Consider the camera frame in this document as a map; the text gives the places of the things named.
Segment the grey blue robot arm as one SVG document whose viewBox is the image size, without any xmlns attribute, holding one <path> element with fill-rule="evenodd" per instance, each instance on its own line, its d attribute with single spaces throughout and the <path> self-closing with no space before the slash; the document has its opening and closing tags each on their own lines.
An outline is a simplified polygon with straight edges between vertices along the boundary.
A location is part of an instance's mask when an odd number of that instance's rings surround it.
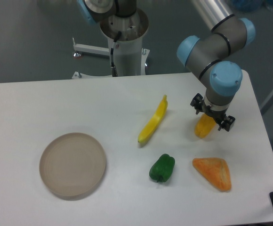
<svg viewBox="0 0 273 226">
<path fill-rule="evenodd" d="M 85 21 L 99 24 L 108 40 L 108 56 L 113 77 L 140 75 L 144 64 L 142 40 L 149 27 L 144 11 L 135 0 L 80 0 L 78 7 Z M 177 49 L 177 58 L 205 86 L 204 96 L 191 101 L 196 112 L 214 119 L 220 129 L 229 131 L 235 118 L 226 111 L 239 90 L 241 68 L 226 58 L 249 45 L 256 36 L 253 23 L 237 18 L 223 0 L 192 2 L 211 35 L 201 40 L 189 36 Z"/>
</svg>

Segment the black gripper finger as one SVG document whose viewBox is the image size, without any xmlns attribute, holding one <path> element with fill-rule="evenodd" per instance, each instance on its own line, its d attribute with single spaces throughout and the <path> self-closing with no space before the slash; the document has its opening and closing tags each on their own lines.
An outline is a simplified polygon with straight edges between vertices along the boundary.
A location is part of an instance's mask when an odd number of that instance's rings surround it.
<svg viewBox="0 0 273 226">
<path fill-rule="evenodd" d="M 218 131 L 224 129 L 225 131 L 230 131 L 231 127 L 234 125 L 235 118 L 230 115 L 220 115 L 219 117 L 214 119 L 216 124 L 218 125 Z"/>
<path fill-rule="evenodd" d="M 202 104 L 203 104 L 203 97 L 200 93 L 197 93 L 190 103 L 190 105 L 195 109 L 196 114 L 203 112 Z"/>
</svg>

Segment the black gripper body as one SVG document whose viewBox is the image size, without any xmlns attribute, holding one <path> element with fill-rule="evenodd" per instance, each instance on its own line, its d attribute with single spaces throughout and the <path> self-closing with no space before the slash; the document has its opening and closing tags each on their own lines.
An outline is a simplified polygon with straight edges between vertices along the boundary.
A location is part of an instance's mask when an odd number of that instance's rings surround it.
<svg viewBox="0 0 273 226">
<path fill-rule="evenodd" d="M 230 104 L 216 105 L 209 101 L 209 99 L 205 96 L 202 103 L 202 110 L 206 115 L 212 117 L 215 121 L 223 121 L 229 105 Z"/>
</svg>

